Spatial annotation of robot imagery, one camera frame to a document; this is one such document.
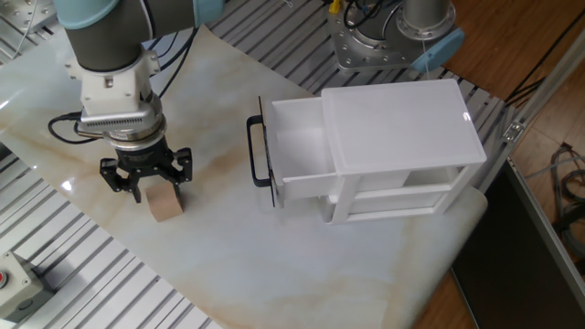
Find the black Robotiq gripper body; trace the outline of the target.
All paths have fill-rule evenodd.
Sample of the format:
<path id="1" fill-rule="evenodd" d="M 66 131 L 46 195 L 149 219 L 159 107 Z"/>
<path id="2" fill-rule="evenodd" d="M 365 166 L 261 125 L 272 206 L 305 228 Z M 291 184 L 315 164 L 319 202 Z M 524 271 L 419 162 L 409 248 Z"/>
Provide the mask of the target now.
<path id="1" fill-rule="evenodd" d="M 131 184 L 138 184 L 142 177 L 153 175 L 176 182 L 176 169 L 172 166 L 174 156 L 165 138 L 142 150 L 117 150 L 116 153 L 118 167 L 128 173 Z"/>

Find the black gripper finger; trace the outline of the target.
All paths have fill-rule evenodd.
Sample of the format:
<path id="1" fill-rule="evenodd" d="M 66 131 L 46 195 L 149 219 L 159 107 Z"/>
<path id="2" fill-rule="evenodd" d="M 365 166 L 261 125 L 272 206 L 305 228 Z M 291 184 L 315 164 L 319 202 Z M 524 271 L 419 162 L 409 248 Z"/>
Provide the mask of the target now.
<path id="1" fill-rule="evenodd" d="M 118 161 L 113 158 L 102 158 L 100 160 L 100 174 L 113 192 L 127 192 L 133 195 L 137 204 L 142 202 L 142 195 L 138 187 L 140 181 L 140 170 L 131 168 L 125 169 L 127 176 L 118 173 L 120 167 Z"/>
<path id="2" fill-rule="evenodd" d="M 186 147 L 176 152 L 165 150 L 157 171 L 164 180 L 171 183 L 177 199 L 181 200 L 180 186 L 192 180 L 191 149 Z"/>

